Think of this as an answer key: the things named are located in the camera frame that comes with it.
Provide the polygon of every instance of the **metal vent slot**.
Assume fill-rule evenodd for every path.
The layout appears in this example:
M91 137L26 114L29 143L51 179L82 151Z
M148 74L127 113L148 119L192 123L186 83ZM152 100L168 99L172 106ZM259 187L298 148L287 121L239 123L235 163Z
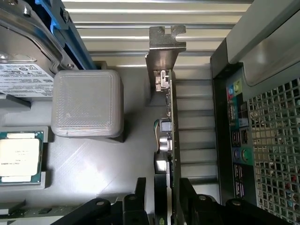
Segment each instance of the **metal vent slot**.
M257 204L300 224L300 80L248 101Z

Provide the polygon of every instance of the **blue drive bracket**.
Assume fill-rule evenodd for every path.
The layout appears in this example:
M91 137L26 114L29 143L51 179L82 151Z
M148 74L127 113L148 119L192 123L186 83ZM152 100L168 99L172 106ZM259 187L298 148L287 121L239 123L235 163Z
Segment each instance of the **blue drive bracket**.
M50 32L55 36L67 53L72 53L77 67L82 69L97 69L88 50L86 49L69 13L61 0L35 0L51 18Z

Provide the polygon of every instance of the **wire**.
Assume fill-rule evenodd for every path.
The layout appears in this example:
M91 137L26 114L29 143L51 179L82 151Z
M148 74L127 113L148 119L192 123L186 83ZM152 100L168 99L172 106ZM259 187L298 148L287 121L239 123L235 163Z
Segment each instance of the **wire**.
M159 120L156 120L154 122L154 134L156 138L156 143L157 143L157 153L159 153L159 140L158 140L158 126L159 126Z

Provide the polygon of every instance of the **white label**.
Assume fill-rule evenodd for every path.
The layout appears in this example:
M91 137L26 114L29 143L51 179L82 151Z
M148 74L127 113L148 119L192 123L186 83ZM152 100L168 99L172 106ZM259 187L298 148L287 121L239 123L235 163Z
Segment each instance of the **white label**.
M20 98L52 97L53 78L36 64L0 64L0 92Z

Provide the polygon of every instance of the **metal mesh grille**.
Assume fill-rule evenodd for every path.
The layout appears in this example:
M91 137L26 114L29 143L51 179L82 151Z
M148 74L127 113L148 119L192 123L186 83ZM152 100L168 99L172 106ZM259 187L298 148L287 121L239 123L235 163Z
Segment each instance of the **metal mesh grille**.
M300 80L248 102L257 204L300 225Z

